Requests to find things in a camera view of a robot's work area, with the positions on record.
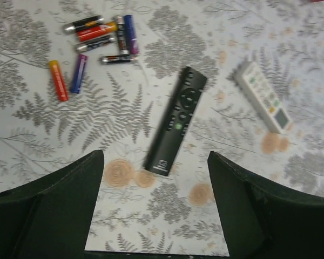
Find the orange battery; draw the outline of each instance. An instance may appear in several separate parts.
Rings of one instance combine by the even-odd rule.
[[[110,22],[106,24],[102,24],[90,29],[86,29],[84,31],[77,32],[78,38],[80,42],[84,42],[89,39],[94,39],[99,36],[105,35],[107,33],[113,32],[117,30],[117,26],[115,22]]]
[[[49,69],[53,77],[53,81],[56,87],[56,92],[58,94],[60,101],[67,101],[69,99],[63,76],[61,74],[59,62],[57,60],[49,61]]]

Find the table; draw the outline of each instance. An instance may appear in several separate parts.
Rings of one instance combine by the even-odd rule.
[[[69,84],[74,35],[92,14],[134,16],[141,55],[103,66],[88,52],[81,94]],[[269,133],[232,75],[256,60],[294,124]],[[208,77],[169,177],[141,168],[180,69]],[[288,187],[324,196],[324,2],[288,0],[0,0],[0,192],[102,148],[105,169],[87,250],[228,255],[206,159],[210,151]]]

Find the air conditioner remote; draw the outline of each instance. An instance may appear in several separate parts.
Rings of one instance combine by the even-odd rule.
[[[235,79],[269,130],[282,134],[292,120],[258,64],[244,62]]]
[[[167,176],[177,156],[207,78],[184,68],[145,161],[145,169]]]

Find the battery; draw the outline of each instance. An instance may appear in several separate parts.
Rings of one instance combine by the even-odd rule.
[[[63,76],[61,74],[59,62],[57,60],[49,61],[49,69],[53,77],[59,100],[67,101],[69,97],[67,94]]]
[[[82,53],[85,51],[97,49],[98,47],[105,46],[105,45],[112,43],[114,41],[115,41],[115,37],[113,35],[101,36],[101,37],[98,37],[95,39],[90,39],[83,43],[77,44],[76,51],[78,53]]]
[[[73,23],[65,24],[63,26],[63,31],[67,34],[71,34],[73,32],[83,31],[97,25],[101,25],[103,23],[104,18],[102,17],[102,15],[95,15]]]
[[[100,57],[100,62],[104,65],[113,65],[121,63],[135,62],[138,58],[131,55],[117,55]]]
[[[121,55],[128,55],[129,50],[126,45],[126,37],[125,37],[125,23],[124,19],[121,15],[116,15],[114,21],[117,25],[117,38],[118,45]]]
[[[83,54],[79,54],[75,74],[73,76],[72,86],[70,89],[71,93],[80,93],[80,88],[82,86],[82,80],[85,72],[86,63],[87,63],[87,56]]]
[[[110,32],[116,31],[117,26],[115,22],[106,23],[103,25],[99,25],[84,31],[77,32],[78,38],[80,42],[84,42],[89,39],[94,39]]]
[[[134,29],[133,16],[125,15],[125,30],[126,30],[126,41],[130,49],[131,55],[137,55],[139,53],[139,47],[136,37],[136,30]]]

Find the purple battery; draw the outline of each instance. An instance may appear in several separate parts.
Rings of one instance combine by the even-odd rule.
[[[83,54],[79,54],[75,75],[73,76],[73,82],[70,89],[71,93],[80,93],[80,87],[82,86],[82,80],[85,72],[86,63],[87,63],[87,56]]]
[[[126,27],[126,39],[129,43],[130,54],[137,55],[139,53],[136,31],[134,29],[133,17],[132,15],[124,16],[125,27]]]

